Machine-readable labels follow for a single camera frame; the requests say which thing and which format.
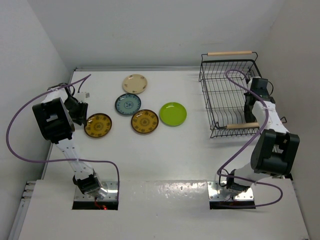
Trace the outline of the lime green plate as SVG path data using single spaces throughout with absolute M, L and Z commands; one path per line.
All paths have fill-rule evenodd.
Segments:
M 183 124 L 187 119 L 187 110 L 178 102 L 168 102 L 160 108 L 159 116 L 167 126 L 176 127 Z

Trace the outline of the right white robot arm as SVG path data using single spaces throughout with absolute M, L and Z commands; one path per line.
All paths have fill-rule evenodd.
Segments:
M 250 163 L 234 169 L 226 178 L 226 189 L 231 192 L 246 192 L 254 183 L 264 178 L 288 175 L 291 172 L 300 144 L 298 135 L 290 133 L 282 123 L 274 98 L 267 90 L 269 81 L 266 78 L 250 77 L 246 84 L 244 116 L 247 123 L 257 122 L 261 127 L 268 120 L 259 135 L 251 154 Z

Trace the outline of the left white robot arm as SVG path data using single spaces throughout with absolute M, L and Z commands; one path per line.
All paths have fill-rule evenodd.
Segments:
M 86 126 L 88 104 L 72 96 L 66 83 L 49 89 L 45 99 L 32 106 L 36 122 L 44 139 L 56 145 L 73 171 L 73 183 L 84 195 L 102 200 L 108 194 L 94 168 L 80 161 L 80 149 L 73 139 L 75 124 Z

